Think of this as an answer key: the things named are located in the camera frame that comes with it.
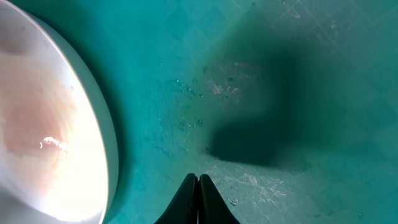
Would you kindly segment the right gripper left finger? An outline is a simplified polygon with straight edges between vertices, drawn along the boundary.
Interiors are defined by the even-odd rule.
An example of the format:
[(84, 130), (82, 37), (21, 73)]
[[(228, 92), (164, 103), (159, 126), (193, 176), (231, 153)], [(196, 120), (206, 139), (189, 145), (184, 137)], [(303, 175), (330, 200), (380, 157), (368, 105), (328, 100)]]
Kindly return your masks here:
[(198, 220), (198, 178), (189, 173), (155, 224), (196, 224)]

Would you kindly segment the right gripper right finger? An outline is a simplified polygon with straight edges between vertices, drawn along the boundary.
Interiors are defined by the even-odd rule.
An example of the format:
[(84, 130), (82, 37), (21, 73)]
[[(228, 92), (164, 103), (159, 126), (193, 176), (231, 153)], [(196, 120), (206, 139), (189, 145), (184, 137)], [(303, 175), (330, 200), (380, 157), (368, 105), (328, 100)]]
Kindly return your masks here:
[(222, 196), (210, 176), (200, 176), (200, 206), (198, 208), (198, 221), (200, 224), (239, 224), (239, 221), (229, 210)]

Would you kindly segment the light blue plate with stain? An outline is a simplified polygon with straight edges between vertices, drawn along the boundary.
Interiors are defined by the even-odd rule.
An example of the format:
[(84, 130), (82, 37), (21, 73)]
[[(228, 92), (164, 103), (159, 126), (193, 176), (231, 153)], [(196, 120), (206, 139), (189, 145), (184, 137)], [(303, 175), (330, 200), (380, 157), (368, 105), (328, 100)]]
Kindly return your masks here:
[(118, 144), (104, 96), (53, 28), (1, 2), (1, 222), (103, 223)]

